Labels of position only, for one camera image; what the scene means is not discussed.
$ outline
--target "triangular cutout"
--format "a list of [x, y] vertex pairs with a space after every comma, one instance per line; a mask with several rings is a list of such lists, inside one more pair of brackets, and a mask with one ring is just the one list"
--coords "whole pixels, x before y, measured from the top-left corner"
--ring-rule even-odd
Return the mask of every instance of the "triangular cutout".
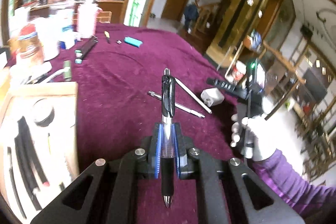
[[80, 210], [92, 181], [93, 176], [84, 178], [82, 182], [63, 199], [62, 203], [74, 210]]
[[255, 210], [261, 210], [274, 203], [274, 200], [262, 189], [260, 189], [260, 187], [248, 175], [243, 176], [243, 181]]

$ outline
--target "white fabric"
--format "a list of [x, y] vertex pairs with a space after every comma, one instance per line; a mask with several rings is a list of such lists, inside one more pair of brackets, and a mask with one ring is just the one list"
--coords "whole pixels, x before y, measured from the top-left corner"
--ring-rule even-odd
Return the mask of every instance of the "white fabric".
[[[237, 122], [237, 114], [233, 115], [231, 119], [235, 122], [232, 125], [232, 143], [231, 147], [236, 147], [236, 143], [240, 140], [238, 135], [239, 124]], [[254, 136], [254, 148], [247, 147], [245, 151], [245, 157], [254, 161], [261, 161], [269, 158], [276, 150], [274, 142], [270, 138], [270, 132], [275, 129], [272, 128], [269, 122], [264, 118], [255, 116], [248, 119], [243, 118], [241, 121], [244, 128], [248, 128]]]

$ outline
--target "teal object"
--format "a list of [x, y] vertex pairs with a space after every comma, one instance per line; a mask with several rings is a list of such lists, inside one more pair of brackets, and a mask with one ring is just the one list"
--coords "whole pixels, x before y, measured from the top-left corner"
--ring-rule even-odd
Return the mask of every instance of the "teal object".
[[131, 38], [131, 37], [125, 37], [124, 42], [127, 43], [127, 44], [130, 44], [132, 46], [138, 47], [138, 48], [142, 44], [142, 41], [137, 40], [135, 38]]

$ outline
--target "silver pen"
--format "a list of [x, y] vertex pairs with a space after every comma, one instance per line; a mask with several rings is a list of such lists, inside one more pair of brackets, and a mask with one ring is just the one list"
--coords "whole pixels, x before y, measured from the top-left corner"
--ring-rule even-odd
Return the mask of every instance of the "silver pen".
[[[162, 100], [162, 96], [161, 96], [160, 94], [158, 94], [158, 93], [155, 93], [154, 91], [149, 91], [148, 94], [149, 94], [150, 96], [156, 98], [156, 99]], [[204, 118], [205, 118], [205, 116], [204, 116], [202, 113], [199, 113], [199, 112], [197, 112], [197, 111], [195, 111], [195, 110], [193, 110], [193, 109], [190, 109], [190, 108], [188, 108], [188, 107], [186, 107], [186, 106], [184, 106], [184, 105], [181, 105], [181, 104], [179, 104], [179, 103], [177, 103], [177, 102], [175, 102], [175, 107], [177, 107], [177, 108], [179, 108], [179, 109], [182, 109], [182, 110], [184, 110], [185, 112], [188, 112], [188, 113], [190, 113], [190, 114], [192, 114], [192, 115], [195, 115], [195, 116], [197, 116], [197, 117], [199, 117], [199, 118], [201, 118], [201, 119], [204, 119]]]

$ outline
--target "pen tip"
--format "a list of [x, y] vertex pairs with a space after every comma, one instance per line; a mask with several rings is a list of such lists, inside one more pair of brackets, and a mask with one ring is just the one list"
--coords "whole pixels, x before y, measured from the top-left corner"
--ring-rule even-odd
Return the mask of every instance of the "pen tip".
[[163, 196], [163, 201], [165, 202], [166, 208], [170, 208], [171, 207], [171, 202], [173, 201], [173, 196], [172, 195], [170, 195], [170, 196], [164, 195]]

